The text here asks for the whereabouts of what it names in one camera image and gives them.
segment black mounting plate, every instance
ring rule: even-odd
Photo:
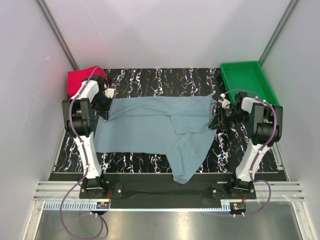
[[[233,200],[242,200],[244,197],[242,194],[233,193],[232,196],[226,191],[227,184],[226,183],[213,183],[210,185],[211,187],[211,193],[212,193],[212,199],[214,200],[225,200],[225,199],[233,199]],[[257,199],[256,190],[253,186],[253,192],[246,193],[245,195],[246,199]]]
[[[107,183],[108,190],[111,190],[112,196],[111,199],[121,199],[124,191],[124,185],[122,183]],[[97,197],[96,195],[90,194],[89,191],[86,191],[83,185],[81,185],[80,199],[108,199],[108,193],[101,195],[101,197]]]

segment fabric fold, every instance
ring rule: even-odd
[[[173,180],[185,184],[215,138],[208,128],[213,107],[211,96],[114,99],[109,120],[98,120],[95,149],[166,155]]]

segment metal floor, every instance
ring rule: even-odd
[[[248,202],[248,212],[258,210]],[[74,234],[89,238],[100,230],[93,216],[75,219],[85,211],[64,211],[66,224]],[[110,211],[103,215],[107,225],[97,239],[108,240],[302,240],[293,206],[271,202],[264,212],[233,218],[225,212],[138,212]],[[36,240],[71,240],[60,223],[58,211],[44,210]]]

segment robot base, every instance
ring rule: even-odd
[[[255,186],[252,181],[241,181],[234,173],[227,183],[211,184],[212,198],[215,200],[223,199],[256,199]]]
[[[80,199],[108,199],[108,190],[111,190],[112,199],[121,199],[124,185],[122,183],[106,182],[103,174],[100,177],[82,181],[79,198]]]

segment red cloth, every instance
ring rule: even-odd
[[[67,91],[70,98],[78,92],[81,87],[82,80],[89,77],[95,67],[97,66],[92,66],[77,71],[68,71]],[[101,75],[104,77],[105,73],[100,68],[98,68],[97,70],[95,70],[93,75]]]

